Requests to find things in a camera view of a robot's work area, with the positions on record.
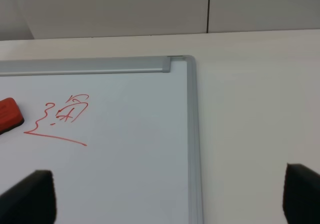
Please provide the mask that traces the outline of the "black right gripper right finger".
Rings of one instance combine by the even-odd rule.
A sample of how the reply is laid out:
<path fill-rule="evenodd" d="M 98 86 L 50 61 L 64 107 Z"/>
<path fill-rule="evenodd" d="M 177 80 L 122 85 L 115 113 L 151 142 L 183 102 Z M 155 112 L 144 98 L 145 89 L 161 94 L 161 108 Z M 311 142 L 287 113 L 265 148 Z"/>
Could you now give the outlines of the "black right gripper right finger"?
<path fill-rule="evenodd" d="M 320 175 L 302 164 L 287 164 L 282 209 L 288 224 L 318 224 Z"/>

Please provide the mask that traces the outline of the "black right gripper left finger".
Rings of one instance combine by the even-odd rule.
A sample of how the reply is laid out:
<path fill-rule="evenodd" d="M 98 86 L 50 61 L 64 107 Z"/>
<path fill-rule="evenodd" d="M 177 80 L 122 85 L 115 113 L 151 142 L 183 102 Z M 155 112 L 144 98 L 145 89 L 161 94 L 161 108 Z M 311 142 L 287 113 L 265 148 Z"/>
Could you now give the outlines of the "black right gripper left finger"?
<path fill-rule="evenodd" d="M 53 224 L 57 201 L 53 174 L 36 170 L 0 196 L 2 224 Z"/>

